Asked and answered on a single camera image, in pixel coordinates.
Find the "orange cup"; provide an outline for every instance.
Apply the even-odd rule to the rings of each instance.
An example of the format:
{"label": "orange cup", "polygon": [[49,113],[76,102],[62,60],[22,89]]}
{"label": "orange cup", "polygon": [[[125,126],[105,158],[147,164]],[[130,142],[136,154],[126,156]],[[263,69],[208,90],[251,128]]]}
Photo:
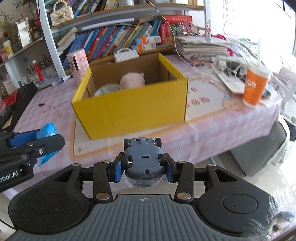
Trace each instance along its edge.
{"label": "orange cup", "polygon": [[254,107],[261,99],[271,72],[265,66],[249,65],[242,102]]}

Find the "pink checkered tablecloth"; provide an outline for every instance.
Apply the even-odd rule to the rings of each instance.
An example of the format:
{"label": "pink checkered tablecloth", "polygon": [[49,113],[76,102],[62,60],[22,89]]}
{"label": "pink checkered tablecloth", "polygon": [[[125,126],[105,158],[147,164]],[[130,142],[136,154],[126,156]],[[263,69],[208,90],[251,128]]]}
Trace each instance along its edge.
{"label": "pink checkered tablecloth", "polygon": [[[198,71],[196,71],[181,62],[176,56],[167,56],[167,58],[189,80],[202,77],[202,67],[197,68]],[[48,122],[53,122],[59,134],[65,138],[65,146],[43,166],[34,167],[33,179],[5,191],[8,198],[12,198],[15,193],[70,164],[79,162],[83,167],[92,167],[98,161],[113,160],[119,152],[123,151],[122,144],[122,146],[86,155],[79,159],[73,158],[71,133],[73,133],[75,114],[71,106],[71,99],[75,90],[74,80],[68,80],[57,88],[49,87],[38,92],[27,106],[14,131],[30,131],[41,128]],[[278,119],[280,104],[281,100],[277,99],[269,107],[257,105],[255,108],[245,107],[240,110],[228,110],[197,122],[188,122],[187,125],[181,125],[180,128],[172,129],[155,137],[162,139],[163,152],[168,152],[174,160],[198,163],[252,139],[268,135],[273,123]],[[129,185],[127,182],[120,182],[111,187],[118,190],[130,187]]]}

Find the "toy car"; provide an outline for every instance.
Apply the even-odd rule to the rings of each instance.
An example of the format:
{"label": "toy car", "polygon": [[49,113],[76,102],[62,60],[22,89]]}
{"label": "toy car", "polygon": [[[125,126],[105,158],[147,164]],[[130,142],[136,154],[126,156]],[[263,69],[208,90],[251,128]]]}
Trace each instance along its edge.
{"label": "toy car", "polygon": [[129,182],[135,187],[152,187],[161,181],[165,167],[160,165],[161,139],[124,139],[122,164]]}

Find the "cup lid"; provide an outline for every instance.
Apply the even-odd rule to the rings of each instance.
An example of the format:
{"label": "cup lid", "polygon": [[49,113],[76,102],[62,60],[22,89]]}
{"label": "cup lid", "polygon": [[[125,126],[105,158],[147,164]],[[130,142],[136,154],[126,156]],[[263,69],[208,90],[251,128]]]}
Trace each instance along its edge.
{"label": "cup lid", "polygon": [[250,69],[253,73],[267,79],[269,79],[272,74],[272,71],[270,71],[264,65],[258,66],[256,64],[249,64],[248,69]]}

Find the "cardboard box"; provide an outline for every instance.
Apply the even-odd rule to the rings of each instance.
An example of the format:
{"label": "cardboard box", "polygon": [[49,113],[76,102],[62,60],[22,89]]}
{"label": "cardboard box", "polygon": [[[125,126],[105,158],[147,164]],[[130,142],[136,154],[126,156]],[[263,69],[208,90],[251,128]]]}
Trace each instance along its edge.
{"label": "cardboard box", "polygon": [[[129,72],[143,72],[146,85],[93,97]],[[120,63],[91,63],[72,107],[88,136],[120,136],[184,121],[187,78],[162,54],[147,54]]]}

